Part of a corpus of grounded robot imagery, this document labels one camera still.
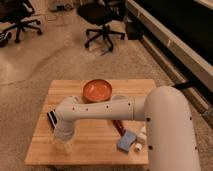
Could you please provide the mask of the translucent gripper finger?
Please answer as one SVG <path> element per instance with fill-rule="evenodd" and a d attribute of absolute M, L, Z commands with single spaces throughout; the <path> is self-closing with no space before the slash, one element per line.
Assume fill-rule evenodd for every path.
<path fill-rule="evenodd" d="M 61 153 L 68 154 L 72 151 L 73 142 L 72 141 L 65 141 L 59 138 L 52 139 L 53 148 Z"/>

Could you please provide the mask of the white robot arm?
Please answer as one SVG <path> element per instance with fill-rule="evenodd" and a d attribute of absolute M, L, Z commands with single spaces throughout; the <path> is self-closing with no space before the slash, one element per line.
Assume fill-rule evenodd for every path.
<path fill-rule="evenodd" d="M 55 108 L 54 135 L 69 140 L 80 119 L 134 120 L 146 123 L 150 171 L 201 171 L 190 107 L 181 91 L 170 86 L 145 97 L 83 104 L 64 98 Z"/>

